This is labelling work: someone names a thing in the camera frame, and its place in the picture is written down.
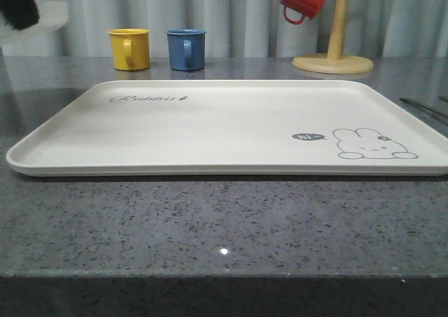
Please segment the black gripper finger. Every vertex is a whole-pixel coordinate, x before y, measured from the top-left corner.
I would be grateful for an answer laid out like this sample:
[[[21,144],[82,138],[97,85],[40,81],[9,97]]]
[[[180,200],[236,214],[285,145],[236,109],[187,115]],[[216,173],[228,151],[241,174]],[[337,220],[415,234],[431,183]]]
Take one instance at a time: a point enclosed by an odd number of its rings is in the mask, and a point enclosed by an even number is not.
[[[1,0],[1,14],[12,29],[27,29],[39,22],[35,0]]]

